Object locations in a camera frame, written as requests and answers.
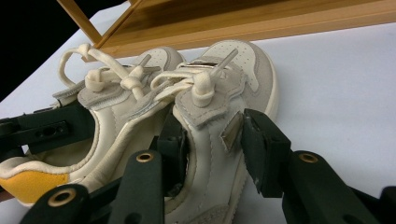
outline white table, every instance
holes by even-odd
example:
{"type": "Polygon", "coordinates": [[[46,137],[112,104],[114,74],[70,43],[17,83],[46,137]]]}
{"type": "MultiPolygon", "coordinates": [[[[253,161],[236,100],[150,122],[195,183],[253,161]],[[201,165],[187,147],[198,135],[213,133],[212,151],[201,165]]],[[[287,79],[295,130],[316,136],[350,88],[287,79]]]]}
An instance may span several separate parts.
{"type": "MultiPolygon", "coordinates": [[[[103,33],[128,4],[101,10],[91,21],[103,33]]],[[[51,95],[65,89],[57,78],[61,55],[82,43],[90,40],[79,30],[1,102],[0,119],[49,107],[51,95]]],[[[280,88],[276,124],[291,149],[318,153],[349,186],[372,196],[395,186],[396,23],[253,43],[275,64],[280,88]]],[[[180,52],[189,61],[204,50],[180,52]]],[[[76,57],[66,73],[80,81],[99,65],[76,57]]],[[[2,202],[1,223],[19,223],[26,211],[14,199],[2,202]]],[[[264,199],[249,179],[233,223],[286,223],[281,200],[264,199]]]]}

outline shoelace bow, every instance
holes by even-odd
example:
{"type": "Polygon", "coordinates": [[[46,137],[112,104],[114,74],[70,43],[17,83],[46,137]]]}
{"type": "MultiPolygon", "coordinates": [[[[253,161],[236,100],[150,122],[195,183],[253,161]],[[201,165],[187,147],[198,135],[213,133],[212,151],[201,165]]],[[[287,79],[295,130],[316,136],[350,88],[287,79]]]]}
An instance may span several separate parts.
{"type": "MultiPolygon", "coordinates": [[[[72,54],[77,53],[87,60],[94,58],[102,62],[106,67],[91,70],[85,76],[86,88],[91,91],[101,91],[109,82],[117,80],[125,90],[130,90],[134,94],[136,100],[144,96],[142,79],[145,73],[152,73],[161,70],[160,67],[145,67],[149,62],[151,56],[148,54],[142,62],[134,67],[132,71],[128,71],[125,66],[120,64],[117,60],[103,53],[102,51],[93,48],[89,44],[80,45],[76,49],[66,51],[61,59],[58,74],[61,81],[69,88],[76,85],[64,72],[65,64],[72,54]]],[[[162,85],[165,81],[171,85],[161,91],[154,101],[169,96],[176,96],[179,92],[191,87],[192,102],[198,107],[205,107],[210,104],[215,94],[215,84],[221,79],[221,71],[226,65],[237,55],[237,49],[234,49],[221,63],[214,66],[212,69],[203,70],[197,68],[193,64],[181,63],[175,71],[164,71],[156,76],[150,83],[152,90],[162,85]]]]}

